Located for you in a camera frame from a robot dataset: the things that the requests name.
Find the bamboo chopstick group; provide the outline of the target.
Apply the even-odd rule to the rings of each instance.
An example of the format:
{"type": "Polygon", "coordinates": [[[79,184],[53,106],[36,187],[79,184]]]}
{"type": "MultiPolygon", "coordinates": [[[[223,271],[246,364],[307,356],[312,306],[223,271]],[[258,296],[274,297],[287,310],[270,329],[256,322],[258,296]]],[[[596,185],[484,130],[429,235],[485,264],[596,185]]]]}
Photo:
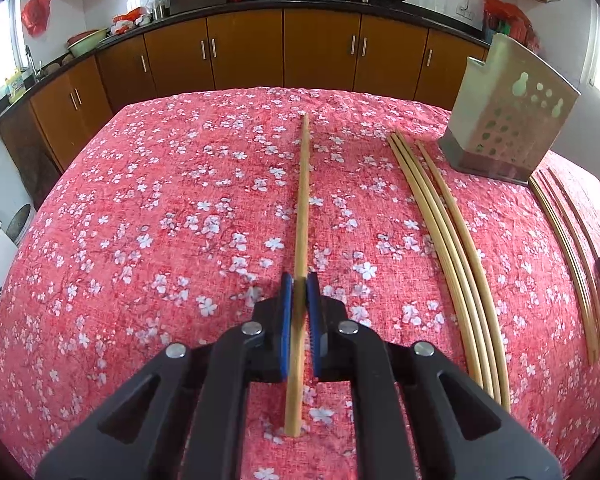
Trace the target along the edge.
{"type": "Polygon", "coordinates": [[[462,214],[460,213],[460,208],[458,208],[456,200],[451,193],[451,190],[449,189],[445,180],[443,180],[442,175],[440,174],[440,171],[438,170],[436,164],[429,156],[425,145],[422,144],[422,142],[420,141],[417,141],[416,145],[419,148],[419,151],[422,153],[422,156],[424,156],[424,159],[426,160],[427,166],[431,174],[436,179],[437,185],[440,188],[440,191],[442,192],[442,195],[445,199],[445,203],[448,205],[449,211],[454,219],[455,229],[457,230],[457,233],[460,234],[460,239],[462,240],[463,245],[465,247],[466,256],[468,257],[472,274],[474,274],[474,279],[478,286],[483,311],[486,315],[486,322],[488,323],[490,330],[490,337],[492,341],[492,347],[494,350],[495,366],[498,370],[498,382],[500,383],[501,406],[505,408],[506,411],[510,412],[510,408],[512,407],[512,400],[510,400],[509,377],[505,348],[503,344],[503,336],[500,322],[498,322],[498,316],[495,312],[495,306],[491,294],[491,289],[488,281],[486,280],[486,272],[484,272],[483,266],[478,255],[478,250],[475,246],[474,241],[472,240],[471,235],[469,234],[466,222],[462,214]]]}
{"type": "Polygon", "coordinates": [[[474,294],[474,299],[475,299],[476,308],[477,308],[477,320],[480,323],[483,341],[484,341],[484,348],[486,348],[486,356],[488,357],[489,365],[490,365],[490,372],[491,372],[491,379],[492,379],[492,392],[489,394],[490,394],[490,396],[492,396],[492,398],[496,402],[501,403],[500,383],[498,382],[498,370],[496,369],[496,366],[495,366],[494,350],[492,347],[490,330],[489,330],[488,323],[486,322],[486,315],[484,314],[484,311],[483,311],[483,306],[482,306],[482,301],[481,301],[480,294],[478,291],[478,286],[474,279],[474,274],[472,274],[471,266],[469,264],[468,257],[466,256],[465,247],[463,245],[463,242],[460,240],[460,234],[458,234],[457,230],[455,229],[455,223],[454,223],[454,220],[452,219],[452,214],[449,211],[448,205],[445,203],[445,199],[441,196],[441,191],[440,191],[440,188],[438,187],[438,185],[434,184],[434,182],[432,182],[431,179],[430,179],[430,182],[434,185],[434,188],[436,189],[436,191],[440,197],[441,203],[444,206],[446,213],[449,215],[449,218],[451,221],[452,237],[453,237],[453,240],[455,240],[457,242],[457,250],[458,250],[458,254],[460,255],[460,262],[463,263],[464,269],[467,274],[468,284],[470,286],[471,292],[474,294]]]}
{"type": "Polygon", "coordinates": [[[539,181],[535,176],[529,178],[528,185],[536,201],[540,205],[543,214],[554,233],[554,237],[556,237],[558,246],[564,255],[566,267],[574,291],[576,292],[580,319],[585,336],[586,352],[588,352],[588,364],[593,365],[600,357],[600,345],[598,344],[598,338],[593,324],[590,300],[588,300],[588,290],[583,281],[583,272],[578,267],[576,256],[567,240],[566,228],[558,219],[557,208],[548,197],[545,188],[539,184],[539,181]]]}
{"type": "Polygon", "coordinates": [[[597,288],[593,273],[588,266],[588,260],[584,248],[581,244],[576,226],[569,217],[562,193],[559,192],[556,185],[553,183],[553,179],[547,175],[546,171],[541,171],[539,177],[542,183],[545,185],[547,191],[552,196],[552,200],[556,205],[560,216],[562,217],[562,224],[569,233],[571,245],[577,259],[577,270],[579,272],[579,278],[586,287],[586,304],[588,305],[588,326],[590,326],[597,337],[597,350],[600,352],[600,300],[598,299],[597,288]]]}
{"type": "Polygon", "coordinates": [[[474,294],[468,284],[467,274],[457,250],[457,242],[451,233],[451,221],[441,203],[440,197],[422,169],[422,165],[412,154],[398,132],[390,134],[390,148],[410,186],[422,218],[425,220],[434,249],[438,256],[446,284],[451,295],[460,336],[465,350],[469,376],[480,386],[492,392],[492,379],[488,357],[474,294]]]}
{"type": "MultiPolygon", "coordinates": [[[[559,191],[562,192],[562,196],[564,196],[564,199],[566,200],[567,204],[569,205],[569,208],[570,208],[572,214],[574,215],[574,218],[576,218],[578,225],[580,226],[580,230],[582,231],[586,241],[588,242],[588,248],[590,248],[590,252],[591,252],[592,256],[594,257],[594,261],[597,261],[598,251],[595,247],[595,244],[592,240],[590,233],[588,232],[588,227],[586,226],[580,212],[578,211],[576,204],[574,203],[574,201],[568,194],[568,192],[565,188],[565,185],[562,183],[562,180],[560,180],[558,175],[554,173],[554,170],[549,169],[548,173],[550,174],[550,176],[552,177],[554,182],[557,184],[559,191]]],[[[594,273],[595,273],[596,284],[598,286],[600,286],[600,271],[597,270],[597,266],[594,266],[594,273]]]]}

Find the green basin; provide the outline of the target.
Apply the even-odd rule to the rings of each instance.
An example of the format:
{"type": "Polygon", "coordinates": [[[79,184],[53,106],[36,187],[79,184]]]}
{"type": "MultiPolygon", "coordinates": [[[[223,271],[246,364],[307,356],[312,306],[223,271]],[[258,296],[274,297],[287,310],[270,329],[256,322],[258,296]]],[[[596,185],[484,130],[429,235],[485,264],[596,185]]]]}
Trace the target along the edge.
{"type": "Polygon", "coordinates": [[[94,49],[108,35],[108,28],[93,29],[87,32],[81,32],[68,40],[67,49],[78,58],[94,49]]]}

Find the brown lower kitchen cabinets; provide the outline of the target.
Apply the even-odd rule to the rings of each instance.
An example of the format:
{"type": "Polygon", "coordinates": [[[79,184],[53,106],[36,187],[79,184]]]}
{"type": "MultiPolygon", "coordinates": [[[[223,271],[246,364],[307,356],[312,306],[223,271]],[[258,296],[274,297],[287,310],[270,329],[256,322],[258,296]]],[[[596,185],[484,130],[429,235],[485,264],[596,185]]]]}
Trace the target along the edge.
{"type": "Polygon", "coordinates": [[[62,66],[0,115],[33,205],[123,107],[194,91],[337,89],[450,108],[486,45],[417,16],[304,6],[178,18],[62,66]]]}

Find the red items on counter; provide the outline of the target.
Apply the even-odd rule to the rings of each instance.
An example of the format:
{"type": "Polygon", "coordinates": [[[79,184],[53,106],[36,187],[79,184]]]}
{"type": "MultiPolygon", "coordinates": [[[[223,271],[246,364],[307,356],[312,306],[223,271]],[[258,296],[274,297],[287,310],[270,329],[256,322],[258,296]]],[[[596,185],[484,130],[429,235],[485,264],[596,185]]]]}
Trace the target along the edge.
{"type": "Polygon", "coordinates": [[[540,40],[527,15],[513,3],[483,0],[482,31],[484,41],[492,44],[496,34],[515,39],[532,52],[539,54],[540,40]]]}

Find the perforated beige utensil holder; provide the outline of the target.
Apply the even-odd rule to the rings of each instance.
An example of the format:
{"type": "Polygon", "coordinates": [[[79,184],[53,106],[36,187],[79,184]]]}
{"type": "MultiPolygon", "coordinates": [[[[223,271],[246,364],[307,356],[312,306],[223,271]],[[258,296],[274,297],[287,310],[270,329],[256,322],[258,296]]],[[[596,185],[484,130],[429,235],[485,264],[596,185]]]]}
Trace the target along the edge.
{"type": "Polygon", "coordinates": [[[525,185],[579,96],[542,58],[497,34],[485,60],[468,58],[439,146],[457,171],[525,185]]]}

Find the red floral tablecloth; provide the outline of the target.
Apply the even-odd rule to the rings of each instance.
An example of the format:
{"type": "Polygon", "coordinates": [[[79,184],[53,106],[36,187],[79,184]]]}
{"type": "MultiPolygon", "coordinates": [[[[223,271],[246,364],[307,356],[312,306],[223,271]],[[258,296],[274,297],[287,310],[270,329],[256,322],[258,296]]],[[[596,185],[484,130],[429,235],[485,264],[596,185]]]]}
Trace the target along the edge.
{"type": "Polygon", "coordinates": [[[385,340],[464,349],[434,245],[388,139],[426,150],[500,321],[512,412],[571,469],[600,433],[600,359],[528,188],[454,171],[449,113],[380,96],[257,88],[125,107],[47,196],[0,297],[0,438],[27,472],[166,344],[215,341],[294,265],[301,117],[309,265],[385,340]]]}

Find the red white bowls pile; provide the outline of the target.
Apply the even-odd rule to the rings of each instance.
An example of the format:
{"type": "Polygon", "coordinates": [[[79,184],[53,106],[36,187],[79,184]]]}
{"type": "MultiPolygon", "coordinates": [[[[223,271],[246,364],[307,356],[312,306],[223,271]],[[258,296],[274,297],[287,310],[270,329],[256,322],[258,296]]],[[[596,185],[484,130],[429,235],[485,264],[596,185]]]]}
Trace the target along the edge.
{"type": "Polygon", "coordinates": [[[134,28],[148,25],[151,22],[152,13],[144,6],[138,6],[127,14],[116,15],[112,19],[110,34],[112,36],[119,36],[134,28]]]}

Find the yellow detergent bottle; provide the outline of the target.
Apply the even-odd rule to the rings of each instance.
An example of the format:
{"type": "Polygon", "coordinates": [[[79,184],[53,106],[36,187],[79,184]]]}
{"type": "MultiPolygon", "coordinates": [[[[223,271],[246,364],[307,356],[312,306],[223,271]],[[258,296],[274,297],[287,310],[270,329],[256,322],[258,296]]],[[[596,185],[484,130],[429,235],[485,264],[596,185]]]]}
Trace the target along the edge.
{"type": "Polygon", "coordinates": [[[10,104],[17,102],[26,92],[25,79],[21,70],[15,70],[15,73],[5,80],[6,94],[10,104]]]}

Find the red plastic bag on wall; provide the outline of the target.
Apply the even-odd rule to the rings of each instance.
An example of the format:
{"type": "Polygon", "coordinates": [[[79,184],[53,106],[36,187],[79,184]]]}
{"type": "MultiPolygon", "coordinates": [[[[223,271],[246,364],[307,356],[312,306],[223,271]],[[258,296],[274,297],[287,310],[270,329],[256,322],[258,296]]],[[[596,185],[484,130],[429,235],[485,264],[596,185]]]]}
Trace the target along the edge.
{"type": "Polygon", "coordinates": [[[24,29],[32,38],[38,38],[46,32],[50,20],[50,0],[29,0],[21,10],[24,29]]]}

